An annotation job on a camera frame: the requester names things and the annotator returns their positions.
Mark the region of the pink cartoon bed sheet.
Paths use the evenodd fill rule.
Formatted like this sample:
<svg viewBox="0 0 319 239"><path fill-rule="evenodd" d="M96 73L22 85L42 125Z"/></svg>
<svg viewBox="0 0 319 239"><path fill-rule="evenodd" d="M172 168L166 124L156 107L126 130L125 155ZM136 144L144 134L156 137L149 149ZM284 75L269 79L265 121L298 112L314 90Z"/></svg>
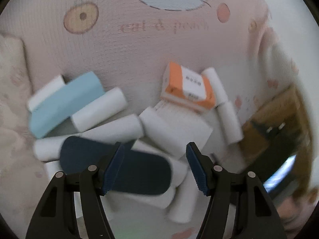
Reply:
<svg viewBox="0 0 319 239"><path fill-rule="evenodd" d="M280 212L288 238L300 238L318 196L318 25L310 11L302 0L206 0L185 11L177 0L159 3L10 0L1 35L23 42L30 96L58 74L93 71L105 88L124 91L126 115L157 104L170 60L196 71L214 67L241 123L295 83L312 130L312 169L307 192L288 197ZM30 151L31 220L48 179Z"/></svg>

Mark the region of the white paper roll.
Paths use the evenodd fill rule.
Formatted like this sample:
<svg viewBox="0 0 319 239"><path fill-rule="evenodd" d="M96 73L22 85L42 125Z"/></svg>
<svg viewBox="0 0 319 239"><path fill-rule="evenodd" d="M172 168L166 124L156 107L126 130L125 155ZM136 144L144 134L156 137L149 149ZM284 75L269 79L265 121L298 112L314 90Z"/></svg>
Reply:
<svg viewBox="0 0 319 239"><path fill-rule="evenodd" d="M36 91L28 100L27 108L29 112L33 112L48 97L65 86L64 77L60 74L54 77L50 82Z"/></svg>
<svg viewBox="0 0 319 239"><path fill-rule="evenodd" d="M220 104L217 107L217 114L221 121L227 144L231 145L240 142L244 135L232 102L227 101L224 104Z"/></svg>
<svg viewBox="0 0 319 239"><path fill-rule="evenodd" d="M207 77L211 84L216 98L216 106L226 103L228 101L228 96L215 68L207 68L201 73L201 75Z"/></svg>
<svg viewBox="0 0 319 239"><path fill-rule="evenodd" d="M78 132L85 132L123 111L127 106L123 91L116 87L73 114L71 121Z"/></svg>
<svg viewBox="0 0 319 239"><path fill-rule="evenodd" d="M185 224L191 221L198 197L198 188L191 170L178 186L174 200L168 211L168 219Z"/></svg>
<svg viewBox="0 0 319 239"><path fill-rule="evenodd" d="M131 114L85 131L80 137L109 144L125 143L144 137L144 131L139 117Z"/></svg>

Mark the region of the beige floral pillow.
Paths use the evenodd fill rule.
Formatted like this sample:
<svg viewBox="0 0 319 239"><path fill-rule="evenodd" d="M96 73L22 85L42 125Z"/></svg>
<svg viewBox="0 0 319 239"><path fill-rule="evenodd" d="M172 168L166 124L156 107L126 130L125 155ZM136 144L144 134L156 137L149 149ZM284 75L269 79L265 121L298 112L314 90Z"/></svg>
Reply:
<svg viewBox="0 0 319 239"><path fill-rule="evenodd" d="M34 167L28 131L30 92L23 42L1 35L1 214L17 234L26 232L34 204L28 188Z"/></svg>

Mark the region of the white flat box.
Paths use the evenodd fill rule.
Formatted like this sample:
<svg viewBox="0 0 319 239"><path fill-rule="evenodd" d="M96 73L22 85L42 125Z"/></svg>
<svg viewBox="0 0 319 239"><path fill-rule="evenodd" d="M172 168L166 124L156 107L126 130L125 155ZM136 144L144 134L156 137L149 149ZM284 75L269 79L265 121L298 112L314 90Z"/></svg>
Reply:
<svg viewBox="0 0 319 239"><path fill-rule="evenodd" d="M203 149L213 132L200 114L165 100L147 107L139 118L146 137L176 159L183 157L189 142Z"/></svg>

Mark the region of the brown cardboard box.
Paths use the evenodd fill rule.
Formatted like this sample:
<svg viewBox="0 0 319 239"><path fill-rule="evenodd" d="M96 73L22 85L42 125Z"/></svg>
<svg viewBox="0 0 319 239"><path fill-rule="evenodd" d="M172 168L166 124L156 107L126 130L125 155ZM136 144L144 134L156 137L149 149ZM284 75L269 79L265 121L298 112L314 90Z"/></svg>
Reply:
<svg viewBox="0 0 319 239"><path fill-rule="evenodd" d="M312 130L301 92L290 85L268 100L242 126L244 138L239 142L246 171L253 171L266 182L294 156L291 181L297 184L294 196L304 195L312 169Z"/></svg>

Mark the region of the orange white box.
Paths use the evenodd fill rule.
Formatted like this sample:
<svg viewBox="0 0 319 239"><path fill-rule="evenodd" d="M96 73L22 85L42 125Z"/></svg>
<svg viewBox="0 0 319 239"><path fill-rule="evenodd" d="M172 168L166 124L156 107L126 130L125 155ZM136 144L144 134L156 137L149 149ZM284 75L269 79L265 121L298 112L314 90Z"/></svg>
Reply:
<svg viewBox="0 0 319 239"><path fill-rule="evenodd" d="M169 62L164 71L160 97L197 112L211 110L217 105L207 77L175 62Z"/></svg>

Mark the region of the light blue paper box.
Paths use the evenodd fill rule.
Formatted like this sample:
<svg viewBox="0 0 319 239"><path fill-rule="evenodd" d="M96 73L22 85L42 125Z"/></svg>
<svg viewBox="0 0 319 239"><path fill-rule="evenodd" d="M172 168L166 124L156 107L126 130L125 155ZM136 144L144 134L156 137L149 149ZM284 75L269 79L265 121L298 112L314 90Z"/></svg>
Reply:
<svg viewBox="0 0 319 239"><path fill-rule="evenodd" d="M94 72L80 75L35 108L29 119L29 130L35 138L44 138L67 118L104 94Z"/></svg>

